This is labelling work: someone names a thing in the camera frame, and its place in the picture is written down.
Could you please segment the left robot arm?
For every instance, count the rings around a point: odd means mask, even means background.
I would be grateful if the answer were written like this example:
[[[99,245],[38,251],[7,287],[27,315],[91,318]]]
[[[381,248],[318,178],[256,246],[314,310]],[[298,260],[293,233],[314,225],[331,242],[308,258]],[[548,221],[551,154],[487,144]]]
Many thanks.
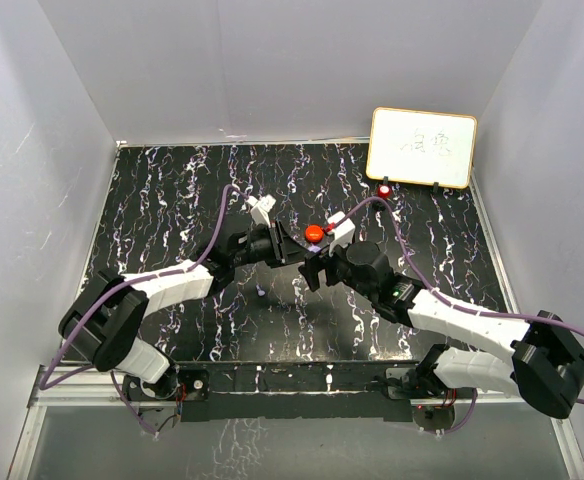
[[[303,261],[307,248],[281,222],[250,227],[223,227],[205,259],[186,260],[146,274],[100,271],[69,308],[59,333],[100,372],[119,370],[138,378],[154,397],[166,399],[179,376],[167,354],[138,337],[145,317],[161,309],[221,292],[239,267],[259,262],[271,268]]]

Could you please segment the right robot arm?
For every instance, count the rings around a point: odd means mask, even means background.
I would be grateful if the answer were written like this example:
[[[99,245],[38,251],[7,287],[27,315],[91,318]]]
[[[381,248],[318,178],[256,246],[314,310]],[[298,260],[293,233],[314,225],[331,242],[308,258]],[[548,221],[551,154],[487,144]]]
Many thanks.
[[[545,312],[522,319],[429,290],[396,272],[368,241],[309,253],[299,271],[311,290],[342,283],[392,323],[469,345],[467,351],[434,346],[419,363],[412,383],[429,396],[461,388],[493,390],[518,396],[556,419],[567,418],[577,403],[584,348],[567,324]]]

